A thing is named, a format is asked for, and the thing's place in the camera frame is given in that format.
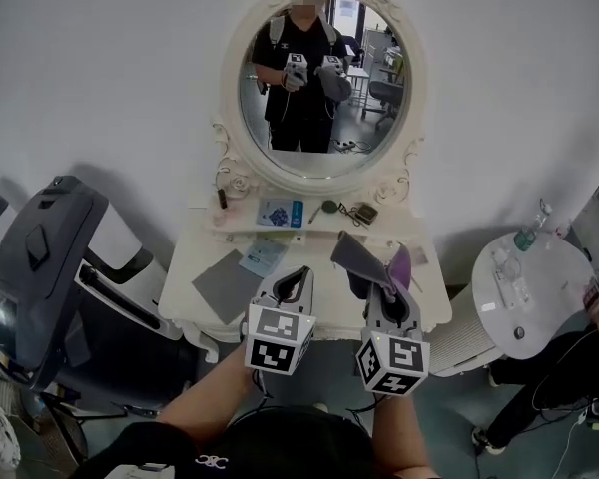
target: shoe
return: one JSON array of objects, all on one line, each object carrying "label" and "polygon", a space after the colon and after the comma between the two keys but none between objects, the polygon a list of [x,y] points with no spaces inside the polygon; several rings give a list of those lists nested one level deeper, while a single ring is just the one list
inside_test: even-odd
[{"label": "shoe", "polygon": [[492,369],[488,368],[488,383],[490,383],[490,386],[492,388],[497,388],[498,386],[500,386],[500,383],[497,383],[495,381],[495,378],[492,377]]},{"label": "shoe", "polygon": [[315,410],[322,411],[324,413],[328,413],[328,407],[323,403],[316,403],[312,406]]},{"label": "shoe", "polygon": [[472,444],[477,448],[477,454],[480,454],[484,449],[488,452],[488,454],[492,454],[493,456],[499,456],[503,451],[506,450],[505,447],[494,447],[486,436],[486,432],[480,427],[475,427],[472,430]]}]

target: white round table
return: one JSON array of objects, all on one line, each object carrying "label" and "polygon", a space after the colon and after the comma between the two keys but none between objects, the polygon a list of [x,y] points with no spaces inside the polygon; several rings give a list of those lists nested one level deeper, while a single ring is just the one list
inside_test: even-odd
[{"label": "white round table", "polygon": [[[431,345],[431,374],[452,376],[502,355],[530,358],[548,344],[566,319],[583,309],[585,287],[594,274],[584,254],[546,233],[522,252],[515,248],[513,237],[496,239],[481,251],[471,283],[451,302],[452,320],[425,337]],[[529,293],[528,303],[512,309],[504,307],[494,278],[492,253],[502,245],[515,251]]]},{"label": "white round table", "polygon": [[[472,270],[472,294],[481,324],[506,355],[526,359],[541,351],[571,315],[583,309],[583,296],[594,274],[585,255],[569,242],[540,233],[528,251],[516,249],[506,235],[491,242]],[[514,250],[530,299],[518,308],[504,307],[494,278],[492,253],[504,245]]]}]

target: white shelf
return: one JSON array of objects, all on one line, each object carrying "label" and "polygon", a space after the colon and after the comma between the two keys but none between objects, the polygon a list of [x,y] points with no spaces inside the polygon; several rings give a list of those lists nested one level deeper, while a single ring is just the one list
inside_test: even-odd
[{"label": "white shelf", "polygon": [[[276,199],[276,195],[267,195],[267,199]],[[296,201],[303,201],[303,218],[301,228],[277,228],[257,224],[260,198],[246,197],[242,200],[229,200],[226,210],[220,208],[217,196],[212,196],[205,213],[205,228],[217,233],[278,233],[280,231],[306,231],[318,233],[339,233],[347,231],[352,235],[386,238],[388,240],[408,240],[417,236],[424,230],[423,220],[416,218],[406,208],[385,207],[377,204],[372,205],[378,210],[375,221],[365,228],[356,226],[353,220],[337,212],[329,215],[320,211],[312,224],[308,221],[315,210],[326,200],[314,197],[293,197]],[[344,205],[350,209],[358,205],[359,201],[342,200]]]}]

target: gloved hand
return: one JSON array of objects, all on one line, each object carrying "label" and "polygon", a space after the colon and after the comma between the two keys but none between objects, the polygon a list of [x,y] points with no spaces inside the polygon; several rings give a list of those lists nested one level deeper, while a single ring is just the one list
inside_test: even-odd
[{"label": "gloved hand", "polygon": [[307,83],[307,80],[305,80],[296,71],[284,70],[282,72],[282,87],[284,87],[289,92],[298,91],[304,85],[306,85],[306,83]]},{"label": "gloved hand", "polygon": [[321,80],[323,92],[333,101],[347,100],[352,94],[352,85],[350,81],[337,73],[333,66],[318,67],[315,74]]}]

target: white vanity table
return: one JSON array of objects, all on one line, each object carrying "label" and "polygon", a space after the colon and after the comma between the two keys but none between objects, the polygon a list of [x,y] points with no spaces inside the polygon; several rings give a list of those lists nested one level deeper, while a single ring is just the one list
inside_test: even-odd
[{"label": "white vanity table", "polygon": [[[330,261],[342,230],[363,240],[382,260],[390,260],[400,243],[411,254],[425,257],[413,263],[410,288],[421,308],[422,329],[432,331],[452,317],[425,222],[410,210],[412,167],[424,142],[421,123],[427,90],[426,67],[414,28],[392,0],[359,0],[384,16],[399,38],[402,51],[407,52],[404,56],[407,83],[401,109],[390,132],[372,152],[328,155],[271,151],[262,146],[267,142],[266,137],[254,140],[254,131],[246,126],[245,122],[257,121],[258,116],[246,120],[243,112],[257,106],[259,95],[254,95],[255,100],[248,105],[241,101],[240,94],[246,94],[249,88],[240,86],[247,78],[243,70],[248,64],[242,52],[248,51],[263,24],[288,9],[292,1],[262,0],[233,36],[223,66],[220,113],[213,121],[215,140],[222,147],[215,186],[226,192],[228,208],[222,210],[217,195],[212,193],[206,209],[188,209],[160,299],[161,316],[178,323],[191,343],[207,349],[208,361],[217,359],[217,347],[209,337],[224,342],[239,341],[238,324],[242,316],[223,324],[192,281],[231,251],[244,253],[259,233],[302,234],[299,243],[290,244],[278,268],[306,265],[313,270],[315,339],[360,339],[360,331],[365,327],[364,302],[350,292],[345,271]],[[346,116],[337,113],[334,118]],[[290,230],[258,225],[256,216],[261,198],[303,201],[303,227]],[[309,224],[311,215],[325,200],[342,202],[347,208],[368,203],[378,210],[378,216],[367,229],[356,227],[351,218],[341,213],[322,212]],[[229,279],[226,286],[231,288]]]}]

